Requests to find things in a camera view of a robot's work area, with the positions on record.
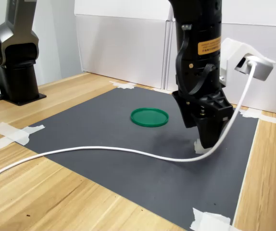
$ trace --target white cable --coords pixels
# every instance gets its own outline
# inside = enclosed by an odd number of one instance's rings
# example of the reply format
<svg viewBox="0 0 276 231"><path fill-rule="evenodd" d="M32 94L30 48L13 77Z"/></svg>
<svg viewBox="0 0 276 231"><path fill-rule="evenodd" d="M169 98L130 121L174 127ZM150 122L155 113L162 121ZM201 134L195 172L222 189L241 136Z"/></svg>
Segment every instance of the white cable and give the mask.
<svg viewBox="0 0 276 231"><path fill-rule="evenodd" d="M157 158L157 159L161 159L161 160L166 160L166 161L172 161L172 162L194 162L194 161L198 161L198 160L202 160L204 158L207 158L208 156L210 156L220 145L221 143L223 142L223 140L225 139L227 133L230 131L230 128L232 127L237 115L238 115L238 112L239 112L239 109L243 103L243 100L246 96L246 93L248 91L248 88L249 88L249 85L251 83L251 80L253 78L253 74L254 74L254 71L255 71L255 68L257 66L257 63L255 62L248 62L248 65L251 66L251 72L250 72L250 75L249 75L249 78L248 78L248 81L247 81L247 84L245 86L245 89L244 89L244 92L239 100L239 103L234 111L234 114L232 115L232 118L230 120L230 122L228 123L226 129L224 130L222 136L219 138L218 142L215 144L215 146L210 150L208 151L206 154L204 155L201 155L201 156L198 156L198 157L195 157L195 158L190 158L190 159L174 159L174 158L169 158L169 157L164 157L164 156L159 156L159 155L153 155L153 154L150 154L150 153L145 153L145 152L141 152L141 151L137 151L137 150L132 150L132 149L127 149L127 148L114 148L114 147L101 147L101 146L89 146L89 147L76 147L76 148L67 148L67 149L61 149L61 150L57 150L57 151L52 151L52 152L47 152L47 153L42 153L42 154L38 154L38 155L34 155L34 156L31 156L31 157L28 157L26 159L23 159L23 160L20 160L16 163L13 163L7 167L4 167L2 169L0 169L0 174L12 167L15 167L17 165L20 165L24 162L27 162L29 160L33 160L33 159L37 159L39 157L42 157L42 156L45 156L45 155L50 155L50 154L56 154L56 153L63 153L63 152L69 152L69 151L76 151L76 150L84 150L84 149L105 149L105 150L117 150L117 151L123 151L123 152L130 152L130 153L137 153L137 154L141 154L141 155L146 155L146 156L150 156L150 157L154 157L154 158Z"/></svg>

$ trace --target plastic piece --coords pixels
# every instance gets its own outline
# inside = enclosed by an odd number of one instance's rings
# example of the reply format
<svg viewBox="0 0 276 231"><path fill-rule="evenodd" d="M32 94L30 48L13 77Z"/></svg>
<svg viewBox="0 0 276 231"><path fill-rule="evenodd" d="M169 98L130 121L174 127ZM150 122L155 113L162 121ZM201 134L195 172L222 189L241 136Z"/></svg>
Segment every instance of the plastic piece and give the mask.
<svg viewBox="0 0 276 231"><path fill-rule="evenodd" d="M161 127L168 123L167 112L157 108L139 108L132 112L130 116L133 123L148 128Z"/></svg>

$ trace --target screw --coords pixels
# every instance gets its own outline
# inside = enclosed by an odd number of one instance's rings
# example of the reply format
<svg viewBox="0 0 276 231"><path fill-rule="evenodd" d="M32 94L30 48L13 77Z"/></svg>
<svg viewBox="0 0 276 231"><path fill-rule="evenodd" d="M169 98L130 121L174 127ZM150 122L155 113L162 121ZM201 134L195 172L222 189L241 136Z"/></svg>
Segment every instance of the screw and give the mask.
<svg viewBox="0 0 276 231"><path fill-rule="evenodd" d="M205 110L204 109L201 109L200 115L205 116Z"/></svg>

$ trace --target white bracket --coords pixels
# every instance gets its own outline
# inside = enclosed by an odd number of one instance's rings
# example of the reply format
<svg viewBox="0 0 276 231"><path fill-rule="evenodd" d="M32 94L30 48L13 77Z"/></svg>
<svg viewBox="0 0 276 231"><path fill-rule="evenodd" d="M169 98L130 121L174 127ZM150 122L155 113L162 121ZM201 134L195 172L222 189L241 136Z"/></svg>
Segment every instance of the white bracket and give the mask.
<svg viewBox="0 0 276 231"><path fill-rule="evenodd" d="M252 46L226 38L221 44L220 82L226 86L227 78L232 77L235 70L248 74L247 61L258 63L255 78L265 81L274 68L275 61L264 57Z"/></svg>

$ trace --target cable connector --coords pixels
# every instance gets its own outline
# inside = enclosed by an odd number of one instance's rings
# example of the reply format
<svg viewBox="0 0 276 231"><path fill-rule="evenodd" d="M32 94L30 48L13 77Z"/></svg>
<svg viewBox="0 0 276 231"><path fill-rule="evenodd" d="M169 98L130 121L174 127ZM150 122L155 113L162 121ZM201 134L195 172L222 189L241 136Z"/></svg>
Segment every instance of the cable connector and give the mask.
<svg viewBox="0 0 276 231"><path fill-rule="evenodd" d="M256 63L256 70L253 77L261 81L265 81L274 69L274 63L267 59L246 54L244 58L241 59L235 70L249 75L253 63Z"/></svg>

